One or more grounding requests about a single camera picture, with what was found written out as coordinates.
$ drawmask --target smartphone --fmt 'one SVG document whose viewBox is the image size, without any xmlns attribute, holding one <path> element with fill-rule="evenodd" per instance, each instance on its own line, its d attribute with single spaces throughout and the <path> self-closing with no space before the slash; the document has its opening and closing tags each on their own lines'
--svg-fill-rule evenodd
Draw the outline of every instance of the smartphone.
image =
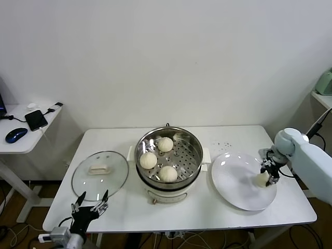
<svg viewBox="0 0 332 249">
<path fill-rule="evenodd" d="M 40 110 L 35 110 L 32 113 L 26 114 L 25 119 L 31 131 L 36 131 L 40 127 L 48 125 L 48 122 Z"/>
</svg>

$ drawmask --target shelf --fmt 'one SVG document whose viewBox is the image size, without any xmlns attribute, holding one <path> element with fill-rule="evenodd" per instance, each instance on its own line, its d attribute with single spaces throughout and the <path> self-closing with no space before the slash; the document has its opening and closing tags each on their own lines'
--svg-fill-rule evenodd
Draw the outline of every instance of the shelf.
<svg viewBox="0 0 332 249">
<path fill-rule="evenodd" d="M 332 108 L 332 96 L 320 95 L 316 92 L 311 92 L 311 95 L 327 109 Z"/>
</svg>

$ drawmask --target blue mouse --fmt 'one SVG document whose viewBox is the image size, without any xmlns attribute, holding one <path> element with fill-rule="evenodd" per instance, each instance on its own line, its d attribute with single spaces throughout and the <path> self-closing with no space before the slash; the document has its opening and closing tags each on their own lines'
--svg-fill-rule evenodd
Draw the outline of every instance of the blue mouse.
<svg viewBox="0 0 332 249">
<path fill-rule="evenodd" d="M 6 142 L 9 144 L 15 143 L 18 139 L 26 135 L 26 128 L 16 128 L 9 132 L 5 138 Z"/>
</svg>

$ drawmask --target green object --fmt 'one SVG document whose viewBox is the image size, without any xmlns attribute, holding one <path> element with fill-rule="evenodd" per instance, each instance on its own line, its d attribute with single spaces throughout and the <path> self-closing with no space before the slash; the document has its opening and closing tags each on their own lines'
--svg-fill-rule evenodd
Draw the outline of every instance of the green object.
<svg viewBox="0 0 332 249">
<path fill-rule="evenodd" d="M 321 95 L 332 95 L 332 68 L 321 75 L 316 83 L 316 91 Z"/>
</svg>

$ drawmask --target glass lid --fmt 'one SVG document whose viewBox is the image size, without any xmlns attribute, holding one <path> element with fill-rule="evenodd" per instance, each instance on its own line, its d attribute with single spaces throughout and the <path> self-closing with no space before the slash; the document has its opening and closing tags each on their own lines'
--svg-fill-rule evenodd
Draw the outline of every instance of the glass lid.
<svg viewBox="0 0 332 249">
<path fill-rule="evenodd" d="M 76 168 L 72 188 L 77 196 L 87 192 L 86 201 L 99 201 L 108 190 L 114 195 L 125 183 L 129 166 L 125 157 L 115 151 L 91 155 Z"/>
</svg>

